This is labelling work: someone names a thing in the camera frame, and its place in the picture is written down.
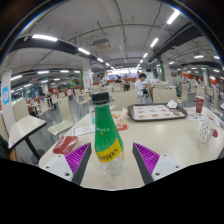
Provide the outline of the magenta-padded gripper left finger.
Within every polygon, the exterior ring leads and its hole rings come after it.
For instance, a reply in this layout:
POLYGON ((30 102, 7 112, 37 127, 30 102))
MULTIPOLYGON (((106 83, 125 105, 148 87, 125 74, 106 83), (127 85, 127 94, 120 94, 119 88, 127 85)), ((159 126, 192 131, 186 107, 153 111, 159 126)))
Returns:
POLYGON ((80 185, 91 152, 91 144, 87 143, 66 155, 56 155, 43 167, 43 170, 80 185))

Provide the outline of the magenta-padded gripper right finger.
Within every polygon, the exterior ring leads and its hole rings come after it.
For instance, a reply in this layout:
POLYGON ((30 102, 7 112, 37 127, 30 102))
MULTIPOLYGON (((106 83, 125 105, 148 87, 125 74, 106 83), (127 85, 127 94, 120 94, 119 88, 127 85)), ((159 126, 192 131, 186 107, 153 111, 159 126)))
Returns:
POLYGON ((168 154, 158 154, 138 143, 133 144, 133 154, 145 185, 181 169, 168 154))

